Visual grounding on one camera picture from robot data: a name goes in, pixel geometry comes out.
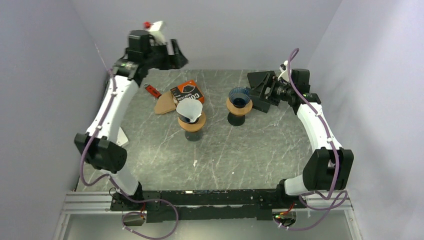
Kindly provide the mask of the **red handled adjustable wrench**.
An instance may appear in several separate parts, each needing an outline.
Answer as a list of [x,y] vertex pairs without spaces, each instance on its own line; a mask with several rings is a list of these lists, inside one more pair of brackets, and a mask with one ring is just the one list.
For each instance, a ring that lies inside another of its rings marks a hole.
[[153,87],[151,84],[144,84],[143,85],[144,89],[153,97],[155,97],[156,99],[159,99],[162,94],[155,88]]

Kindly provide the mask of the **white paper coffee filter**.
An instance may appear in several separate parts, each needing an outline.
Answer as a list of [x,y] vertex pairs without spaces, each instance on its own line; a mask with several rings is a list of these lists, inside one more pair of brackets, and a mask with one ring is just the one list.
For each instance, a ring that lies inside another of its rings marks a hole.
[[194,124],[201,116],[203,104],[192,98],[185,98],[181,100],[176,106],[178,117],[184,123]]

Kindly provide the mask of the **red and black cup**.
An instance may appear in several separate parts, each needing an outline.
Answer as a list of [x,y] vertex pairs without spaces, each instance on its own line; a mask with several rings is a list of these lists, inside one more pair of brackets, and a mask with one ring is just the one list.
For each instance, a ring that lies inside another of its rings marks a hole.
[[245,115],[235,115],[231,112],[227,115],[227,121],[230,125],[239,127],[245,123],[246,116]]

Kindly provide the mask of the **orange coffee filter box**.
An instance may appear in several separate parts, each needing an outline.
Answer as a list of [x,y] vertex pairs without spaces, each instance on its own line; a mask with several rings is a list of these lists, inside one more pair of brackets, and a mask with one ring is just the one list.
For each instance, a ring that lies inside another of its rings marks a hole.
[[176,105],[183,99],[194,99],[205,103],[205,96],[193,79],[173,87],[170,92]]

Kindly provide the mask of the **blue ribbed dripper cone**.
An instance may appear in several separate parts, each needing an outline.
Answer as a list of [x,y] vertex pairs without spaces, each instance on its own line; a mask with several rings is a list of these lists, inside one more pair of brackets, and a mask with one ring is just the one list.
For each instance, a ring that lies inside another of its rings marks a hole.
[[228,94],[229,101],[238,109],[244,108],[250,101],[250,91],[245,87],[233,88]]

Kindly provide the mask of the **white square box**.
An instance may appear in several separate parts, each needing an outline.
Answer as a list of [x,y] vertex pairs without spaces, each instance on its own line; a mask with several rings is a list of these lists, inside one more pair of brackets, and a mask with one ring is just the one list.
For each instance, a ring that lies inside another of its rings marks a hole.
[[129,143],[127,135],[124,133],[123,129],[120,127],[117,133],[116,144],[120,147],[125,147]]

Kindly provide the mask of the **wooden dripper ring holder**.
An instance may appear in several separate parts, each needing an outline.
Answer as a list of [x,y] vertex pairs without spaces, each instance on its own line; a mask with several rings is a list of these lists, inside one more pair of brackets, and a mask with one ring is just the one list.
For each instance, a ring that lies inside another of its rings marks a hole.
[[178,124],[182,129],[184,129],[186,132],[198,132],[200,131],[204,125],[206,124],[206,114],[203,111],[198,118],[198,121],[196,123],[187,123],[183,122],[180,118],[177,119]]

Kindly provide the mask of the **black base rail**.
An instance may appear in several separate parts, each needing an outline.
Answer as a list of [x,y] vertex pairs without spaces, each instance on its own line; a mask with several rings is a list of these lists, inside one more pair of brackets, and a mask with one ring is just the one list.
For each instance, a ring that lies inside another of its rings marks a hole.
[[282,189],[145,190],[145,203],[135,203],[119,193],[112,195],[113,212],[146,211],[148,223],[188,220],[255,219],[271,221],[288,209],[303,209],[297,196]]

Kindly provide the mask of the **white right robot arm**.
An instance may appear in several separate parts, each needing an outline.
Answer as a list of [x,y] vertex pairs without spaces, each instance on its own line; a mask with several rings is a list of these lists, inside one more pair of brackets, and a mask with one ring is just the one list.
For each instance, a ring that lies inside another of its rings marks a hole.
[[282,208],[301,194],[344,190],[354,161],[353,152],[342,147],[328,126],[319,96],[310,91],[309,70],[296,68],[291,77],[289,82],[272,70],[247,74],[253,108],[267,113],[271,105],[287,102],[305,128],[313,151],[299,176],[280,182],[284,189],[275,194],[275,200]]

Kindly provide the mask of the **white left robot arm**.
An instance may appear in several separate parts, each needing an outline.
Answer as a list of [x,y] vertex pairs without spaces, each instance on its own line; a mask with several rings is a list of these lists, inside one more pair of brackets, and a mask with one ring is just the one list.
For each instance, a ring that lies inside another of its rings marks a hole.
[[127,166],[127,151],[117,143],[119,129],[149,70],[181,69],[188,62],[176,39],[167,41],[160,33],[147,30],[128,34],[123,57],[108,69],[108,87],[93,122],[74,138],[81,154],[79,177],[85,186],[107,178],[124,196],[129,209],[137,210],[143,205],[142,184]]

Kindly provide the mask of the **brown paper filter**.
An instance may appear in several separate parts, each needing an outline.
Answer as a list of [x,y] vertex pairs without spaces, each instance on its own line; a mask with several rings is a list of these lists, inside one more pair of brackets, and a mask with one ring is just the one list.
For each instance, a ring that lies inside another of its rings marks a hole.
[[157,115],[164,115],[175,111],[176,107],[173,94],[171,91],[167,91],[158,98],[154,107],[154,113]]

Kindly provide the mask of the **glass carafe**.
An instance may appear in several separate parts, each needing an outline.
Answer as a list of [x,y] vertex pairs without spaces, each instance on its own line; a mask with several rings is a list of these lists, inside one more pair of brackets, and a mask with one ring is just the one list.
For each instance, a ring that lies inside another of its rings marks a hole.
[[197,142],[202,139],[203,137],[203,131],[185,131],[184,132],[185,138],[190,142]]

